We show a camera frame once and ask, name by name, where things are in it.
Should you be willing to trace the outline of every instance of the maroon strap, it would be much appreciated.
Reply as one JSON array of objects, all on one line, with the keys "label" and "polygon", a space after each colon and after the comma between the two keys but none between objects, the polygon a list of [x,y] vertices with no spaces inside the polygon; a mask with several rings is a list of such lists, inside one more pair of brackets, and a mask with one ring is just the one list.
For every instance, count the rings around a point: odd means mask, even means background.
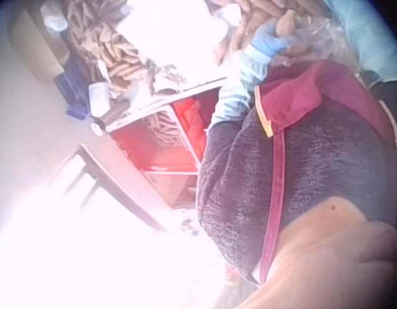
[{"label": "maroon strap", "polygon": [[269,219],[267,221],[262,260],[260,262],[260,284],[266,282],[275,255],[284,204],[285,171],[286,145],[284,132],[282,131],[273,136],[273,183],[271,187]]}]

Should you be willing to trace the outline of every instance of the floor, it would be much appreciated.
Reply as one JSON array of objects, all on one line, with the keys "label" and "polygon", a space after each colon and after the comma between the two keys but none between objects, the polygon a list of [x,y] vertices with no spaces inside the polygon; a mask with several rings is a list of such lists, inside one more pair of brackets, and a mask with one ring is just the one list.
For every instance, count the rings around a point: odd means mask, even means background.
[{"label": "floor", "polygon": [[212,308],[224,286],[214,244],[157,234],[104,189],[80,210],[90,178],[61,195],[78,173],[69,167],[12,216],[0,239],[0,308]]}]

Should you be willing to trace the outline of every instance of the plastic bag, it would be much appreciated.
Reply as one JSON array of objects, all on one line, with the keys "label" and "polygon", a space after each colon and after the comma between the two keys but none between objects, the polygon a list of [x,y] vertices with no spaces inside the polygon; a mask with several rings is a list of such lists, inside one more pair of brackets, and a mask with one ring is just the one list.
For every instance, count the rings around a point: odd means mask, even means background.
[{"label": "plastic bag", "polygon": [[55,1],[47,1],[41,7],[41,13],[44,17],[44,24],[57,32],[64,31],[68,27],[68,22],[63,15],[60,4]]},{"label": "plastic bag", "polygon": [[272,66],[290,66],[303,61],[331,59],[355,73],[359,70],[356,55],[347,44],[338,23],[325,17],[298,17],[296,27],[295,35],[311,45],[309,53],[293,58],[276,55],[272,60]]}]

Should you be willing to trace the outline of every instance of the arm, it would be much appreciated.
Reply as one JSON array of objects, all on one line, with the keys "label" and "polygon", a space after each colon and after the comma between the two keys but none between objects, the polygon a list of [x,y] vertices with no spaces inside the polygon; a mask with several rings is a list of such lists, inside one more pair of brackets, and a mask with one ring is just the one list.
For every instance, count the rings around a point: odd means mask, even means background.
[{"label": "arm", "polygon": [[294,37],[274,37],[276,24],[276,20],[263,24],[244,52],[235,54],[229,77],[220,90],[210,129],[220,122],[243,121],[254,105],[254,88],[265,79],[272,57],[295,41]]}]

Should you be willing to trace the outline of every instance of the white wall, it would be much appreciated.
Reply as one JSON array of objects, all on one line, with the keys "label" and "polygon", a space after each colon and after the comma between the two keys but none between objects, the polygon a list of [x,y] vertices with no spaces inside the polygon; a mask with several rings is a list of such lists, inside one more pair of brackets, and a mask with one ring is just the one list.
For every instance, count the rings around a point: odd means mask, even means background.
[{"label": "white wall", "polygon": [[11,9],[0,8],[0,232],[25,194],[45,184],[78,144],[97,139],[88,121],[65,115],[55,84],[37,81],[12,49]]}]

